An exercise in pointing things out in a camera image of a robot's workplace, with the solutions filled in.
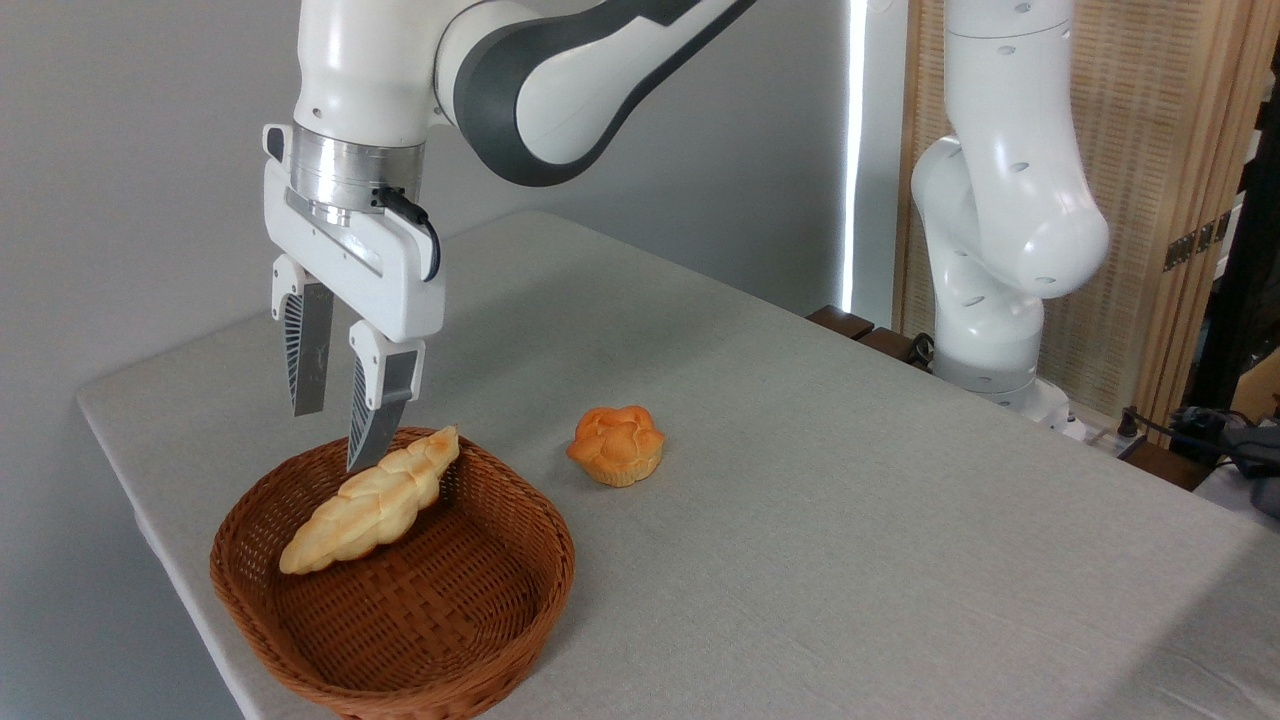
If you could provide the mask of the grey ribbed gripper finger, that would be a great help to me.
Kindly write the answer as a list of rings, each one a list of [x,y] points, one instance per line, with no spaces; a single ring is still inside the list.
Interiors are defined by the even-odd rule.
[[[271,318],[282,323],[294,416],[324,407],[333,307],[333,292],[293,258],[282,254],[273,263]]]
[[[388,454],[404,406],[419,397],[425,342],[397,343],[372,323],[360,320],[349,328],[349,345],[356,363],[347,470],[356,473]]]

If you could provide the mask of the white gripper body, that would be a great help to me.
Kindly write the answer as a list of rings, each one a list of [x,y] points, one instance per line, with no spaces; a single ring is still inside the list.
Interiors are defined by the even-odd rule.
[[[264,219],[283,254],[388,340],[443,324],[438,233],[415,202],[424,146],[346,142],[302,126],[265,126]]]

